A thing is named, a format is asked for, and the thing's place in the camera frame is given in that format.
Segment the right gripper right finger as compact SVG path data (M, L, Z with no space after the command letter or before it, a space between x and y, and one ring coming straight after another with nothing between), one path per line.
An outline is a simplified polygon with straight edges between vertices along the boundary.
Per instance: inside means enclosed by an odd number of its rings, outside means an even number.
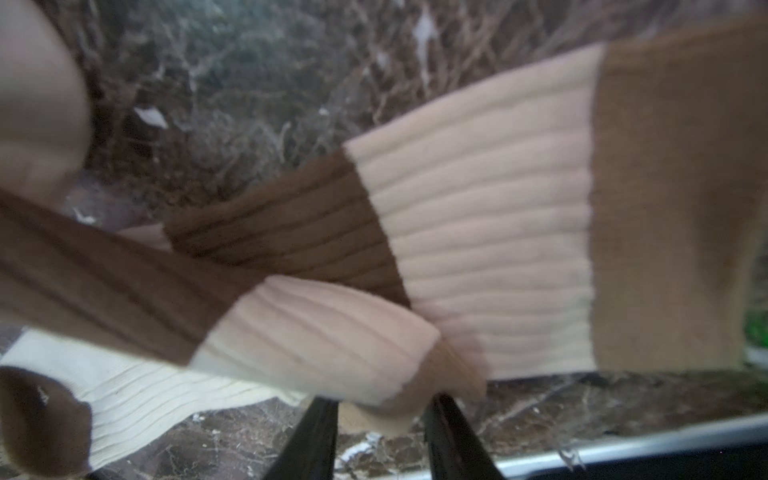
M423 420L433 479L505 479L451 396L436 395Z

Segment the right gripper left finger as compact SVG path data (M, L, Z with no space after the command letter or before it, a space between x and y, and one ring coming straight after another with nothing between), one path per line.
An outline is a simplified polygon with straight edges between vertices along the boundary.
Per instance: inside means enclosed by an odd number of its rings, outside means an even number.
M337 401L315 398L263 479L333 479L338 407Z

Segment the cream brown striped sock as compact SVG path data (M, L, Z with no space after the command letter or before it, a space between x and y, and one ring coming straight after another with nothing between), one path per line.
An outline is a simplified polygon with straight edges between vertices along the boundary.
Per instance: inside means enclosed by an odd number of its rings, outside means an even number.
M737 369L767 228L767 20L597 43L439 98L162 224L226 267L412 311L485 380ZM23 325L1 358L15 467L81 475L206 410L337 401Z
M113 234L62 215L90 145L83 76L32 1L1 5L1 315L209 374L346 400L377 422L481 374L412 311L329 283L177 251L169 229Z

